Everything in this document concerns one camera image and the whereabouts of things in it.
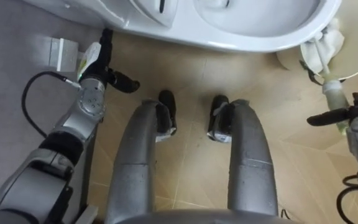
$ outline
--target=tiled floor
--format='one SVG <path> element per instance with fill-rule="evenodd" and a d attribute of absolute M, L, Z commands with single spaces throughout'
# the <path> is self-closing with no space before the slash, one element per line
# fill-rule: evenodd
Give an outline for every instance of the tiled floor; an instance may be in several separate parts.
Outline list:
<path fill-rule="evenodd" d="M 170 89 L 177 100 L 178 132 L 157 144 L 156 206 L 225 208 L 228 144 L 208 140 L 211 100 L 223 93 L 250 100 L 264 126 L 275 165 L 278 201 L 301 223 L 342 223 L 336 211 L 341 179 L 358 171 L 335 126 L 314 128 L 306 118 L 327 110 L 321 88 L 305 73 L 283 69 L 274 54 L 226 54 L 115 34 L 111 66 L 138 79 L 131 95 L 110 88 L 107 113 L 99 127 L 89 202 L 104 216 L 112 163 L 127 121 L 144 98 Z M 358 91 L 358 76 L 344 83 Z M 358 223 L 358 193 L 344 208 Z"/>

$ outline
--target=wall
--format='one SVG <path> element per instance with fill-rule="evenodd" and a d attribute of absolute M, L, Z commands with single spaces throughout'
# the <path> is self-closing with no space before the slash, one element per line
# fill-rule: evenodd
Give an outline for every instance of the wall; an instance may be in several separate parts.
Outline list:
<path fill-rule="evenodd" d="M 22 115 L 20 100 L 28 79 L 48 69 L 50 37 L 77 41 L 84 51 L 100 33 L 19 0 L 0 0 L 0 186 L 42 140 Z M 29 92 L 29 113 L 49 131 L 74 96 L 64 83 L 40 78 Z"/>

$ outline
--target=toilet bowl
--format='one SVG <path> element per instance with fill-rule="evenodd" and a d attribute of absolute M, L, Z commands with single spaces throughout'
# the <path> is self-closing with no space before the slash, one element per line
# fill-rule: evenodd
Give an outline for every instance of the toilet bowl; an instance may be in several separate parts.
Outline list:
<path fill-rule="evenodd" d="M 25 1 L 34 3 L 45 0 Z M 67 10 L 71 8 L 97 15 L 105 26 L 116 30 L 236 52 L 275 52 L 310 40 L 327 26 L 341 4 L 341 0 L 65 2 Z M 65 17 L 64 13 L 56 14 Z"/>

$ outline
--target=trash bin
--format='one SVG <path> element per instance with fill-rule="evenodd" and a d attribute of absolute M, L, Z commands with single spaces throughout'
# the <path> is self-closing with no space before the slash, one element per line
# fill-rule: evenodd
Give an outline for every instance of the trash bin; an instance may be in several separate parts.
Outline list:
<path fill-rule="evenodd" d="M 358 0 L 343 0 L 335 18 L 339 20 L 339 30 L 345 41 L 328 67 L 331 74 L 345 80 L 358 74 Z M 285 68 L 304 72 L 299 63 L 303 60 L 300 46 L 277 52 L 277 58 Z"/>

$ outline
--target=wire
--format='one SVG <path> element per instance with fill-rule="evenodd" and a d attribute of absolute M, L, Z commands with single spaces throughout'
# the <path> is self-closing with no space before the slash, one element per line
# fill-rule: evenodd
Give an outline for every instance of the wire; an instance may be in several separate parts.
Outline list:
<path fill-rule="evenodd" d="M 282 209 L 281 210 L 281 215 L 280 215 L 280 217 L 281 218 L 286 218 L 286 219 L 288 219 L 288 220 L 291 220 L 291 218 L 288 216 L 288 214 L 287 214 L 287 211 L 285 210 L 285 209 Z"/>
<path fill-rule="evenodd" d="M 350 180 L 358 179 L 357 175 L 350 175 L 348 177 L 343 178 L 342 183 L 348 187 L 357 187 L 358 184 L 349 183 Z"/>
<path fill-rule="evenodd" d="M 27 112 L 27 108 L 25 106 L 25 100 L 27 99 L 27 93 L 29 92 L 29 88 L 31 86 L 31 84 L 33 84 L 33 82 L 38 79 L 39 77 L 43 76 L 43 75 L 50 75 L 52 77 L 55 77 L 57 79 L 59 79 L 60 81 L 65 82 L 67 80 L 66 76 L 63 76 L 61 74 L 55 73 L 55 72 L 50 72 L 50 71 L 46 71 L 46 72 L 40 72 L 36 75 L 34 75 L 25 85 L 24 90 L 23 90 L 23 94 L 22 94 L 22 111 L 24 114 L 24 117 L 26 118 L 26 120 L 31 124 L 31 126 L 44 138 L 47 137 L 47 134 L 42 131 L 37 124 L 31 119 L 29 113 Z"/>
<path fill-rule="evenodd" d="M 354 223 L 346 217 L 346 215 L 343 211 L 343 208 L 342 208 L 342 199 L 345 197 L 345 195 L 347 195 L 348 193 L 355 191 L 355 190 L 358 190 L 358 185 L 344 189 L 343 191 L 341 191 L 341 193 L 339 193 L 338 197 L 336 198 L 336 209 L 338 210 L 339 216 L 341 216 L 343 221 L 347 224 L 354 224 Z"/>

